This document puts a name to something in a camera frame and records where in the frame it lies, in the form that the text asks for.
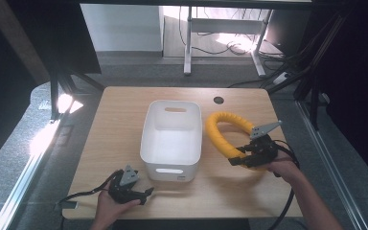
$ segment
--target white wall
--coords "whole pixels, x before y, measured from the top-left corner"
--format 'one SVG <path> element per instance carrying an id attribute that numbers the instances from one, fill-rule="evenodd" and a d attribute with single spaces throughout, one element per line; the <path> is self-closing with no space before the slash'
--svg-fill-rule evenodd
<path id="1" fill-rule="evenodd" d="M 162 51 L 158 6 L 80 4 L 96 51 Z"/>

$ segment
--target human arm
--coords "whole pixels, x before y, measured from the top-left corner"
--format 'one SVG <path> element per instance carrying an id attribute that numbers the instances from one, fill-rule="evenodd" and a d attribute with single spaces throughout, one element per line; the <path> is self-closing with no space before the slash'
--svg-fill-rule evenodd
<path id="1" fill-rule="evenodd" d="M 91 230 L 105 230 L 126 210 L 139 205 L 140 200 L 131 200 L 128 203 L 120 204 L 115 202 L 108 193 L 109 183 L 98 196 L 97 212 Z"/>
<path id="2" fill-rule="evenodd" d="M 267 169 L 290 184 L 309 229 L 343 229 L 304 174 L 292 161 L 281 160 L 285 158 L 288 156 L 279 151 L 277 160 L 268 164 Z"/>

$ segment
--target black wire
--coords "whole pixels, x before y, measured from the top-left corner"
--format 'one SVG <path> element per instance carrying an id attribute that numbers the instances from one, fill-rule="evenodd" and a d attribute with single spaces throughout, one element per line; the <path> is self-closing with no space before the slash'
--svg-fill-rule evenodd
<path id="1" fill-rule="evenodd" d="M 67 201 L 67 200 L 70 200 L 70 199 L 72 199 L 72 198 L 75 198 L 75 197 L 78 197 L 78 196 L 90 196 L 90 195 L 93 195 L 93 194 L 95 194 L 95 193 L 97 193 L 97 192 L 99 192 L 99 191 L 101 191 L 101 190 L 103 190 L 104 189 L 104 187 L 106 186 L 106 184 L 109 182 L 109 180 L 111 180 L 117 173 L 119 173 L 120 171 L 116 171 L 116 172 L 114 172 L 112 175 L 110 175 L 107 179 L 106 179 L 106 181 L 104 182 L 104 183 L 102 183 L 99 187 L 97 187 L 97 188 L 95 188 L 95 189 L 93 189 L 93 190 L 91 190 L 91 191 L 88 191 L 88 192 L 80 192 L 80 193 L 75 193 L 75 194 L 72 194 L 72 195 L 69 195 L 69 196 L 67 196 L 67 197 L 65 197 L 65 198 L 63 198 L 63 199 L 61 199 L 60 201 L 58 201 L 57 203 L 56 203 L 56 205 L 59 205 L 59 204 L 61 204 L 62 202 L 65 202 L 65 201 Z"/>
<path id="2" fill-rule="evenodd" d="M 64 229 L 64 222 L 65 222 L 65 217 L 61 216 L 61 224 L 59 225 L 60 230 Z"/>
<path id="3" fill-rule="evenodd" d="M 235 13 L 232 15 L 231 19 L 234 19 L 235 14 L 236 14 L 239 10 L 240 10 L 240 8 L 238 8 L 238 9 L 235 11 Z"/>
<path id="4" fill-rule="evenodd" d="M 329 27 L 331 22 L 333 22 L 336 17 L 337 17 L 337 12 L 330 18 L 330 20 L 321 28 L 321 30 L 310 40 L 310 42 L 306 45 L 306 47 L 304 47 L 304 49 L 301 50 L 299 53 L 293 56 L 290 56 L 290 57 L 284 57 L 282 56 L 282 54 L 269 54 L 269 53 L 259 52 L 259 56 L 262 58 L 281 60 L 287 63 L 289 66 L 294 67 L 298 62 L 300 62 L 301 60 L 303 60 L 310 54 L 311 49 L 314 47 L 317 39 L 326 31 L 326 29 Z"/>
<path id="5" fill-rule="evenodd" d="M 182 32 L 181 32 L 181 7 L 179 8 L 179 14 L 178 14 L 178 31 L 180 33 L 180 38 L 181 38 L 181 41 L 182 43 L 184 44 L 184 46 L 186 46 L 187 44 L 184 42 L 184 38 L 183 38 L 183 35 L 182 35 Z M 212 35 L 213 33 L 207 33 L 207 34 L 199 34 L 199 35 Z M 234 41 L 230 41 L 226 44 L 226 49 L 225 50 L 222 50 L 222 51 L 219 51 L 219 52 L 209 52 L 209 51 L 206 51 L 206 50 L 202 50 L 200 48 L 197 48 L 197 47 L 191 47 L 192 49 L 195 49 L 195 50 L 199 50 L 201 52 L 204 52 L 206 54 L 209 54 L 209 55 L 220 55 L 220 54 L 223 54 L 227 51 L 230 51 L 232 52 L 234 55 L 238 55 L 238 56 L 241 56 L 241 55 L 244 55 L 246 54 L 247 52 L 250 51 L 250 49 L 248 51 L 244 51 L 242 53 L 239 53 L 235 50 L 233 50 L 233 47 L 235 47 L 237 44 L 233 44 L 233 45 L 230 45 L 231 43 L 233 43 Z"/>
<path id="6" fill-rule="evenodd" d="M 285 205 L 285 208 L 283 209 L 282 213 L 280 214 L 279 217 L 277 217 L 276 221 L 268 228 L 268 230 L 272 230 L 275 229 L 277 227 L 277 225 L 279 225 L 279 223 L 283 220 L 283 218 L 286 216 L 286 213 L 289 209 L 289 206 L 291 205 L 292 200 L 294 199 L 294 191 L 291 189 L 289 191 L 289 195 L 288 195 L 288 199 L 287 199 L 287 203 Z"/>
<path id="7" fill-rule="evenodd" d="M 243 9 L 243 15 L 241 16 L 241 19 L 244 19 L 244 15 L 246 14 L 247 9 Z"/>
<path id="8" fill-rule="evenodd" d="M 242 82 L 238 82 L 238 83 L 233 83 L 233 84 L 227 86 L 227 88 L 232 88 L 235 85 L 247 84 L 247 83 L 254 83 L 254 82 L 260 82 L 260 81 L 265 81 L 265 80 L 261 79 L 261 80 L 247 80 L 247 81 L 242 81 Z"/>
<path id="9" fill-rule="evenodd" d="M 281 60 L 264 60 L 263 61 L 263 66 L 266 68 L 266 69 L 268 69 L 268 70 L 274 70 L 274 71 L 276 71 L 279 67 L 277 67 L 277 68 L 271 68 L 271 67 L 269 67 L 268 65 L 267 65 L 267 63 L 268 62 L 282 62 Z"/>
<path id="10" fill-rule="evenodd" d="M 206 8 L 206 7 L 204 7 L 204 13 L 205 13 L 205 15 L 207 15 L 207 17 L 209 18 L 209 16 L 208 16 L 208 14 L 207 14 L 206 10 L 207 10 L 207 8 Z"/>
<path id="11" fill-rule="evenodd" d="M 283 63 L 276 71 L 271 73 L 268 77 L 265 78 L 265 81 L 259 86 L 259 88 L 265 88 L 266 86 L 272 83 L 272 79 L 278 77 L 281 73 L 285 72 L 288 69 L 288 65 Z"/>
<path id="12" fill-rule="evenodd" d="M 273 140 L 273 142 L 281 142 L 283 144 L 286 144 L 289 150 L 287 150 L 284 147 L 281 147 L 281 146 L 278 146 L 278 145 L 277 146 L 279 147 L 280 150 L 283 150 L 287 155 L 289 155 L 292 158 L 295 166 L 297 166 L 297 168 L 300 169 L 300 163 L 298 162 L 298 159 L 295 156 L 295 153 L 294 153 L 294 150 L 292 149 L 292 147 L 287 142 L 282 141 L 282 140 Z M 277 227 L 277 225 L 279 225 L 279 223 L 286 216 L 286 213 L 287 213 L 287 211 L 289 209 L 289 206 L 291 205 L 291 202 L 292 202 L 293 199 L 294 199 L 294 191 L 291 189 L 289 191 L 288 199 L 287 199 L 286 205 L 285 205 L 282 213 L 280 214 L 279 217 L 277 217 L 276 221 L 268 228 L 268 230 L 275 229 Z"/>
<path id="13" fill-rule="evenodd" d="M 262 13 L 262 9 L 260 10 L 259 12 L 259 16 L 258 16 L 258 21 L 259 21 L 259 18 L 260 18 L 260 14 Z"/>
<path id="14" fill-rule="evenodd" d="M 198 36 L 206 36 L 206 35 L 213 35 L 214 33 L 205 33 L 205 34 L 201 34 L 200 32 L 196 33 Z"/>
<path id="15" fill-rule="evenodd" d="M 252 12 L 253 12 L 254 9 L 250 9 L 250 12 L 249 12 L 249 20 L 250 18 L 252 17 Z"/>

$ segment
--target bin handle hole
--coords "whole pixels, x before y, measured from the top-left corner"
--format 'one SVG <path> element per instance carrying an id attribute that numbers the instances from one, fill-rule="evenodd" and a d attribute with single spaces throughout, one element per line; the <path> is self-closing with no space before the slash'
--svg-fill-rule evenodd
<path id="1" fill-rule="evenodd" d="M 174 170 L 174 169 L 156 169 L 158 173 L 174 173 L 174 174 L 182 174 L 184 171 L 182 170 Z"/>
<path id="2" fill-rule="evenodd" d="M 167 112 L 187 112 L 187 109 L 177 107 L 166 107 L 164 110 L 166 110 Z"/>

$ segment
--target yellow flexible hose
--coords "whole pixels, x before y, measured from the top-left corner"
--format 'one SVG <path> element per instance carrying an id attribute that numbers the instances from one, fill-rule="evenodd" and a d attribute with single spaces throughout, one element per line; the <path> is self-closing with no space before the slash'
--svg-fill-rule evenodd
<path id="1" fill-rule="evenodd" d="M 214 146 L 226 158 L 245 157 L 246 154 L 237 150 L 234 146 L 232 146 L 229 142 L 225 140 L 222 134 L 220 134 L 217 126 L 219 122 L 233 124 L 248 133 L 249 135 L 252 131 L 252 128 L 254 127 L 253 124 L 245 120 L 243 117 L 230 112 L 215 112 L 208 117 L 205 123 L 205 130 L 208 137 L 211 139 L 211 142 L 214 144 Z"/>

